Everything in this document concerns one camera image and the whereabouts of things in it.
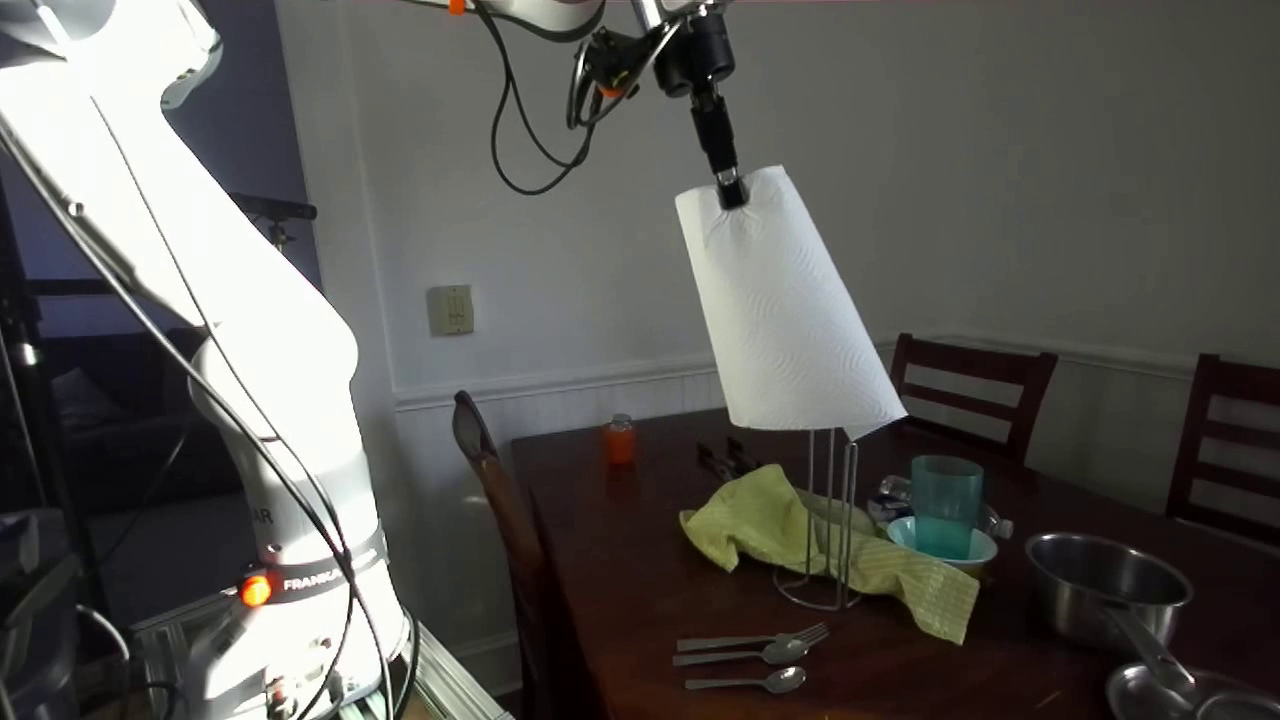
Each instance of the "green cloth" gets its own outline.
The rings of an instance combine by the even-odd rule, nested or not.
[[[825,526],[833,526],[838,511],[853,522],[844,583],[860,596],[897,596],[909,605],[920,634],[965,644],[982,591],[976,576],[878,536],[860,510],[840,499],[805,505],[805,493],[784,478],[780,463],[765,463],[721,484],[703,510],[681,511],[681,529],[691,549],[701,549],[724,574],[734,574],[745,551],[762,564],[800,576],[838,576],[830,549],[811,551],[811,574],[805,570],[807,526],[815,526],[815,536],[830,536]]]

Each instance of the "spoon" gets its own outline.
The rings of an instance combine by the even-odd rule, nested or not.
[[[777,669],[769,677],[727,677],[727,682],[683,682],[688,691],[703,689],[765,689],[774,697],[796,691],[807,682],[800,664]]]
[[[777,637],[709,637],[709,639],[677,639],[677,653],[721,653],[721,648],[740,648],[740,644],[774,644],[774,639],[805,639],[807,648],[830,639],[830,625],[807,625],[796,634],[777,634]]]
[[[688,656],[673,656],[677,669],[688,664],[724,664],[724,659],[762,659],[762,664],[796,664],[800,656],[807,656],[807,639],[805,637],[777,637],[765,648],[740,648],[740,653],[688,653]]]

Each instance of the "teal cup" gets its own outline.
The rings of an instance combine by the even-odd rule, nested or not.
[[[983,467],[965,455],[912,459],[918,551],[965,559],[983,510]]]

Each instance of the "white wall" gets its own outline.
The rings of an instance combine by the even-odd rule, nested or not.
[[[476,21],[275,7],[325,278],[369,354],[358,394],[394,542],[418,614],[499,686],[499,551],[450,394],[476,390],[499,437],[715,404],[673,220],[703,156],[688,108],[645,87],[582,178],[513,197],[490,169],[499,77]],[[1063,354],[1039,467],[1159,505],[1193,354],[1280,362],[1280,4],[740,0],[727,26],[740,156],[794,169],[880,341]],[[538,124],[573,150],[573,51],[507,45]],[[506,156],[549,173],[513,124]],[[428,283],[472,283],[480,333],[432,341]]]

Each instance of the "wooden table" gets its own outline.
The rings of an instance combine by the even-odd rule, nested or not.
[[[774,570],[721,574],[681,534],[677,511],[701,510],[715,480],[696,444],[740,437],[754,459],[784,459],[800,478],[796,437],[727,427],[724,414],[645,421],[641,459],[609,473],[600,433],[557,433],[513,444],[557,564],[593,691],[617,720],[627,717],[1108,717],[1106,682],[1123,656],[1055,639],[1032,605],[1024,542],[1046,529],[1100,534],[1150,549],[1195,583],[1171,648],[1199,669],[1280,691],[1280,556],[1220,542],[1046,480],[1020,463],[955,448],[920,427],[866,439],[860,490],[904,473],[918,454],[967,454],[987,467],[987,499],[1018,522],[1018,536],[983,574],[967,644],[943,644],[909,622],[897,599],[869,596],[848,614],[790,605]],[[794,697],[683,691],[683,677],[765,677],[762,664],[673,669],[681,637],[762,637],[833,625]]]

